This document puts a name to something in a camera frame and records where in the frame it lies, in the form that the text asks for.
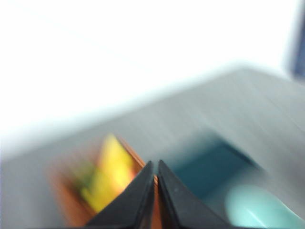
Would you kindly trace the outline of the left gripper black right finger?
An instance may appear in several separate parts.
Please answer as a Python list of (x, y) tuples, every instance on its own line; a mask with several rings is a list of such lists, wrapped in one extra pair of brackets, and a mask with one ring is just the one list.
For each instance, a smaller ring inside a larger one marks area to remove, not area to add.
[(229, 229), (231, 225), (201, 202), (160, 160), (159, 208), (164, 229)]

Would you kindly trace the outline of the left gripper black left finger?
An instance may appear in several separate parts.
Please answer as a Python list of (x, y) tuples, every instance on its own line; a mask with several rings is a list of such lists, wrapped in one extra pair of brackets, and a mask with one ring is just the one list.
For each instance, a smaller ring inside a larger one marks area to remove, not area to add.
[(86, 229), (149, 229), (154, 205), (153, 163), (149, 161), (127, 188), (93, 217)]

